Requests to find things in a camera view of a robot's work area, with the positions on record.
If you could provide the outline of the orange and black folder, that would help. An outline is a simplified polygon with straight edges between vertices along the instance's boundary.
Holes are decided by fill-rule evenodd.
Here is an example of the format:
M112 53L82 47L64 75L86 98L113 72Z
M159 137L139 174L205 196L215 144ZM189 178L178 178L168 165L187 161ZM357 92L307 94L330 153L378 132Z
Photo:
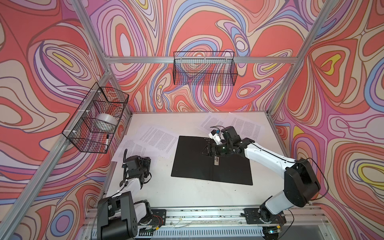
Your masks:
M180 136L171 176L252 186L250 160L239 155L221 156L215 166L214 157L202 154L204 147L213 143L209 138Z

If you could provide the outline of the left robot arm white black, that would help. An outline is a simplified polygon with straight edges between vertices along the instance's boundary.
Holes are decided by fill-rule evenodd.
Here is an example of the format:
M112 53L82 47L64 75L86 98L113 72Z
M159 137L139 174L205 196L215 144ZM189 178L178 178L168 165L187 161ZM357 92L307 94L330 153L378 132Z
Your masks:
M147 200L134 202L134 195L152 177L149 157L123 157L123 180L119 190L103 198L97 206L98 240L132 240L139 233L140 224L152 221L153 213Z

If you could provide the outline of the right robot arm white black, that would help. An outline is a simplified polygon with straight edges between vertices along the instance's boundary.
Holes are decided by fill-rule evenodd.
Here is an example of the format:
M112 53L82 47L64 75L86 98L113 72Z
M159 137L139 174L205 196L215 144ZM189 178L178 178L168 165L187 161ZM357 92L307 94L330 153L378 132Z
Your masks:
M232 126L213 127L207 155L214 158L237 155L255 161L277 173L284 180L284 189L269 197L259 207L257 216L265 224L271 223L284 210L304 207L321 190L321 184L309 160L294 160L272 152L254 140L241 139Z

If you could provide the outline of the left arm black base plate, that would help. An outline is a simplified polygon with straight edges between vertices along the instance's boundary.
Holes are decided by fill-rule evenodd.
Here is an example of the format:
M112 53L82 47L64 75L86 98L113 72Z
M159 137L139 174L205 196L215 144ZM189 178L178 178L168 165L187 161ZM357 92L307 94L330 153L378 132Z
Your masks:
M151 213L147 213L144 218L142 218L139 223L141 226L153 226L161 227L166 224L167 210L165 209L155 209Z

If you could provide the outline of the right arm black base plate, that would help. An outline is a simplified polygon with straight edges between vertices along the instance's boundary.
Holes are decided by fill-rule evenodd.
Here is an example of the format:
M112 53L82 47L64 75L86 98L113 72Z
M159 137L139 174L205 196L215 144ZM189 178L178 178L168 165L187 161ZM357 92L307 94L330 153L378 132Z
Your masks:
M242 217L246 219L248 225L251 224L266 224L266 225L284 225L287 223L287 220L283 214L280 212L277 215L271 215L260 208L245 208L242 213Z

